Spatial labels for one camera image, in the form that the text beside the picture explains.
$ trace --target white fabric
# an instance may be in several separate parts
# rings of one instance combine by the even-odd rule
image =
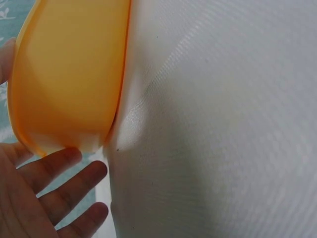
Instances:
[[[133,0],[118,238],[317,237],[316,22],[316,0]]]

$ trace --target orange plastic bowl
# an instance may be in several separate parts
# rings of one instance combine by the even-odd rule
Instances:
[[[44,156],[105,142],[124,71],[130,0],[37,0],[8,82],[13,131]]]

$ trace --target white floral pattern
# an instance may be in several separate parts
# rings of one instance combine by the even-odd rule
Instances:
[[[6,97],[6,83],[0,85],[0,102],[4,102],[4,106],[8,105]]]
[[[5,7],[8,0],[0,0],[0,20],[14,19],[15,17],[8,17],[10,11],[9,7]]]

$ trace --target teal patterned background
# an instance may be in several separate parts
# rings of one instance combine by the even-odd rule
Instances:
[[[22,24],[30,11],[34,0],[0,0],[0,45],[11,37],[16,37],[22,27]],[[6,107],[6,85],[0,86],[0,142],[14,142],[16,138],[8,119]],[[89,164],[89,155],[84,155],[83,162],[68,170],[65,174],[58,177],[41,194],[47,193],[66,182],[77,172]],[[95,202],[95,192],[90,192],[84,200],[70,213],[56,228],[63,227],[73,221],[77,216],[83,213],[93,202]]]

